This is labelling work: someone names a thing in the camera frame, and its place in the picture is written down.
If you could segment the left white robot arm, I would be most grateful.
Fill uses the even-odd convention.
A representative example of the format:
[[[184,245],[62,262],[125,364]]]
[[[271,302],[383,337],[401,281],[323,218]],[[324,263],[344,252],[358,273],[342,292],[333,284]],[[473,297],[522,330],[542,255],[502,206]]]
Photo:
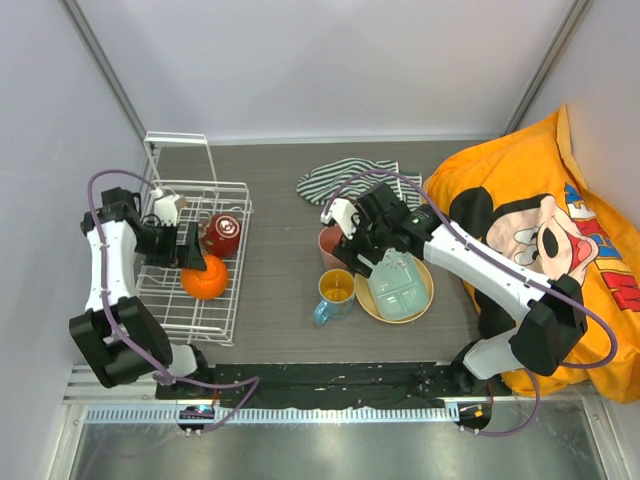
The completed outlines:
[[[162,385],[178,378],[187,396],[200,399],[212,389],[212,373],[197,348],[170,342],[141,300],[135,273],[138,257],[151,267],[204,272],[198,226],[187,223],[181,236],[179,216],[186,198],[161,188],[151,195],[148,214],[140,194],[120,187],[102,192],[101,207],[85,213],[81,231],[91,248],[91,286],[85,311],[70,319],[69,332],[104,387],[152,374]]]

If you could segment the blue patterned bowl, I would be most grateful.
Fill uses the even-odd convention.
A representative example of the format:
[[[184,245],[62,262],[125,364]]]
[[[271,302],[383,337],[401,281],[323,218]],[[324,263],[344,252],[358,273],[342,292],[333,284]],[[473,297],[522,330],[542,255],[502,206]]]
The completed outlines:
[[[355,280],[348,271],[326,271],[319,279],[318,292],[320,301],[312,315],[316,326],[323,326],[329,320],[342,320],[351,314],[355,301]]]

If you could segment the light green divided tray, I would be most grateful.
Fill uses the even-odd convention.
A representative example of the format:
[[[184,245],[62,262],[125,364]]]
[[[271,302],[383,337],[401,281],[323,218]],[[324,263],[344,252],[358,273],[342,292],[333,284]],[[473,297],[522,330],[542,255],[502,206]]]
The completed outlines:
[[[423,312],[430,301],[414,257],[388,249],[373,267],[367,286],[378,316],[397,323]]]

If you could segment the orange bowl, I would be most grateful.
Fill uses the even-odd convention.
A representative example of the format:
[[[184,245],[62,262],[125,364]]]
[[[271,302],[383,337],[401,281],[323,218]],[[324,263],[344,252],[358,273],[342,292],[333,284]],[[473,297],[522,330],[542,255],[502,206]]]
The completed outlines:
[[[218,257],[205,254],[206,271],[183,269],[180,280],[183,290],[199,300],[212,300],[221,296],[229,284],[226,264]]]

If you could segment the yellow round plate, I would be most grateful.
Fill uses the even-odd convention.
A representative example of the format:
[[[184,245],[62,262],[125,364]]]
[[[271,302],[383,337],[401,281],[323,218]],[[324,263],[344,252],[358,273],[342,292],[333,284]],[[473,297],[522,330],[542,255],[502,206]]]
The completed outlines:
[[[414,259],[414,261],[416,263],[416,268],[420,273],[420,277],[427,291],[428,300],[425,308],[422,309],[420,312],[400,320],[387,320],[383,318],[377,309],[377,306],[374,301],[374,297],[368,286],[367,280],[359,274],[355,275],[354,288],[355,288],[356,299],[360,303],[361,307],[371,317],[383,323],[392,324],[392,325],[402,325],[402,324],[408,324],[408,323],[414,322],[415,320],[417,320],[427,312],[427,310],[430,308],[433,301],[434,281],[433,281],[431,272],[428,270],[425,264],[418,259]]]

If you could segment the pink cup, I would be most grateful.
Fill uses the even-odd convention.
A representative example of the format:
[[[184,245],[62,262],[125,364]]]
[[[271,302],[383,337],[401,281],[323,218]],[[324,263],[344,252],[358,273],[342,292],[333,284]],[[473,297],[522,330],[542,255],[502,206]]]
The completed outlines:
[[[319,233],[318,247],[326,270],[347,269],[346,265],[333,255],[333,250],[339,244],[341,237],[342,231],[337,225],[325,227]]]

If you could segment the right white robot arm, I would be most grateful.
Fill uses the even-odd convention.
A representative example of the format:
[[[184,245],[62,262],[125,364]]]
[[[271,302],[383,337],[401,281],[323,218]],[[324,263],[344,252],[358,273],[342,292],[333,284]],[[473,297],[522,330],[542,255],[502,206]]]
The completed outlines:
[[[527,369],[550,376],[586,333],[579,284],[532,272],[491,250],[450,221],[431,201],[410,209],[385,183],[354,200],[336,197],[321,213],[342,239],[333,254],[370,277],[389,249],[443,268],[496,303],[513,321],[507,331],[466,347],[451,371],[457,391],[472,395],[488,379]]]

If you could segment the red patterned cup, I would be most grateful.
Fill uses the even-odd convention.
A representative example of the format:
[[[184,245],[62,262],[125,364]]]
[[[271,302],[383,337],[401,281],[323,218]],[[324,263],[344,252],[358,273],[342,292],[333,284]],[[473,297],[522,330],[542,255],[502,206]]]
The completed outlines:
[[[199,240],[208,254],[224,259],[239,249],[241,224],[231,215],[216,214],[203,221],[199,228]]]

